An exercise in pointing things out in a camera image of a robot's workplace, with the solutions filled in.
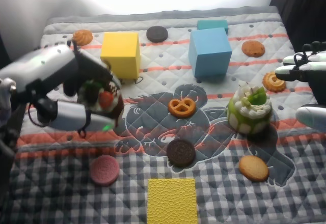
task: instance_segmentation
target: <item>cookie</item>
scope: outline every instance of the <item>cookie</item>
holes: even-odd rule
[[[91,179],[98,185],[109,186],[119,176],[119,163],[109,155],[102,155],[94,159],[90,167]]]
[[[172,99],[168,104],[168,110],[177,118],[187,118],[196,111],[196,103],[191,98]]]
[[[240,172],[253,182],[263,182],[268,176],[268,168],[265,162],[257,156],[247,155],[239,162]]]
[[[265,47],[258,41],[246,41],[242,44],[242,51],[250,57],[260,57],[265,53]]]
[[[276,77],[275,72],[266,73],[262,81],[264,87],[272,92],[281,92],[286,89],[286,83]]]
[[[163,42],[168,38],[168,30],[163,26],[152,26],[146,31],[146,37],[151,42]]]
[[[93,40],[93,34],[89,30],[79,30],[73,34],[73,39],[78,46],[85,46]]]
[[[186,167],[195,159],[195,146],[183,139],[172,140],[167,147],[167,157],[172,164]]]

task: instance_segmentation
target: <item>blue cube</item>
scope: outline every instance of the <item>blue cube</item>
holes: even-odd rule
[[[225,75],[231,55],[224,28],[191,32],[188,57],[194,77]]]
[[[226,20],[198,20],[197,29],[224,28],[226,34],[229,32],[229,25]]]

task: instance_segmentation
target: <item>cube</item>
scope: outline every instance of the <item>cube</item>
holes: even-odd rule
[[[100,57],[104,63],[111,65],[118,78],[138,79],[141,62],[138,33],[104,33]]]
[[[198,20],[197,29],[224,28],[226,34],[229,32],[228,22],[226,20]]]
[[[225,75],[232,48],[224,28],[192,31],[188,51],[194,77]]]

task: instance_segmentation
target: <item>quilted blanket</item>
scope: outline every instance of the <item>quilted blanket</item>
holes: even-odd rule
[[[189,39],[201,19],[225,19],[233,49],[227,75],[196,79],[188,61]],[[154,25],[168,29],[158,44],[146,38]],[[55,18],[48,22],[41,47],[66,43],[88,29],[93,41],[83,48],[99,58],[104,32],[138,32],[138,80],[123,80],[125,103],[119,126],[108,132],[76,132],[35,127],[25,116],[10,190],[1,223],[146,223],[147,183],[152,178],[193,178],[198,223],[312,223],[326,220],[325,135],[295,119],[295,110],[315,103],[306,83],[287,82],[269,92],[273,119],[268,133],[246,138],[228,126],[226,106],[239,81],[261,86],[266,72],[294,54],[275,7],[161,12],[145,15]],[[259,58],[241,51],[245,40],[265,46]],[[61,86],[53,99],[71,99]],[[196,113],[188,119],[169,114],[168,102],[190,97]],[[167,144],[185,138],[196,148],[192,165],[179,168],[166,157]],[[89,178],[90,162],[102,154],[120,164],[118,180],[99,187]],[[253,183],[239,171],[244,155],[257,155],[269,178]]]

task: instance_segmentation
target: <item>yellow block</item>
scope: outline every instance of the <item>yellow block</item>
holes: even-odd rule
[[[138,33],[104,33],[101,60],[111,65],[118,78],[138,79],[141,62]]]
[[[149,179],[147,224],[197,224],[194,179]]]

